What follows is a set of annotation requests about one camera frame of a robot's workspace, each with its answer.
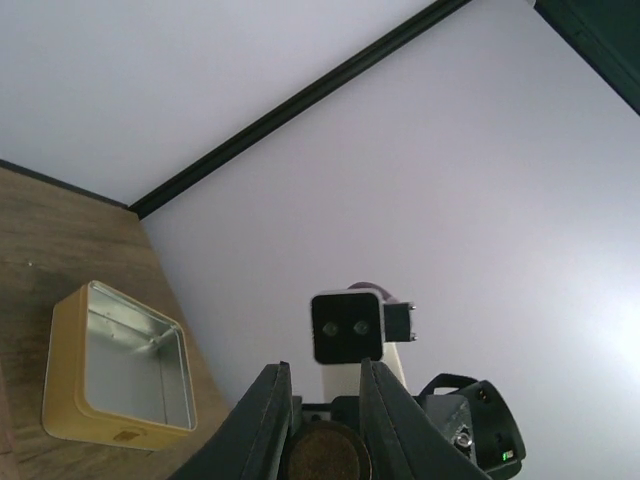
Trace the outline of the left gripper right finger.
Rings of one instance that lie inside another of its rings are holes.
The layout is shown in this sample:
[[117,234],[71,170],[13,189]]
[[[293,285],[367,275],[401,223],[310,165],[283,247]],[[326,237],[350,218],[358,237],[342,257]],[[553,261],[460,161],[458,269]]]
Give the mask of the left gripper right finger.
[[359,425],[375,479],[488,477],[445,439],[383,362],[361,362]]

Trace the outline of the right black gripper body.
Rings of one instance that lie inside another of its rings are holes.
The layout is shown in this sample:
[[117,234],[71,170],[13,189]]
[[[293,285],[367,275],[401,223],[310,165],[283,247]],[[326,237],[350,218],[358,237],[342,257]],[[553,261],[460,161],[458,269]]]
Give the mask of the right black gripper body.
[[292,406],[293,430],[316,421],[332,421],[351,430],[360,429],[358,396],[338,396],[330,403],[307,403],[302,396],[294,395]]

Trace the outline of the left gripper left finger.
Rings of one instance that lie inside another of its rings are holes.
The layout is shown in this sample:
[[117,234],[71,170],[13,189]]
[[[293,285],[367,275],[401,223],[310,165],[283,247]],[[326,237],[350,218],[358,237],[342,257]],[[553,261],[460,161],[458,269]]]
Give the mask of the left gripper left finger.
[[266,365],[216,433],[170,477],[278,478],[292,422],[292,400],[289,364]]

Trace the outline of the dark wooden chess piece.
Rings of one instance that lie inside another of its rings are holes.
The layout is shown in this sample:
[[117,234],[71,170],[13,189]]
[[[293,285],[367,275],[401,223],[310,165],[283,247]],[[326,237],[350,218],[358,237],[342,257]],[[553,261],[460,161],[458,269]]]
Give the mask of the dark wooden chess piece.
[[280,479],[369,480],[372,463],[364,441],[333,421],[302,426],[285,445]]

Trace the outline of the yellow rimmed metal tin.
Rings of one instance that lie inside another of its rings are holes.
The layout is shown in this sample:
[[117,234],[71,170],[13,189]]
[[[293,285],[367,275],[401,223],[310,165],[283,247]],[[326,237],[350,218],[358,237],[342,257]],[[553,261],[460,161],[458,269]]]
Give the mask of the yellow rimmed metal tin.
[[102,282],[83,285],[53,308],[41,421],[57,439],[148,451],[189,436],[183,329]]

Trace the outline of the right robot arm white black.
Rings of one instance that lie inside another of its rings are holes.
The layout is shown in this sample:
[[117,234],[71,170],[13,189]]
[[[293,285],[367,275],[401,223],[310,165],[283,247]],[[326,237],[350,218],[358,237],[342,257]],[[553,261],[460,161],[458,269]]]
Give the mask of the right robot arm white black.
[[439,374],[411,395],[381,362],[362,363],[355,395],[293,399],[282,479],[511,479],[526,448],[487,380]]

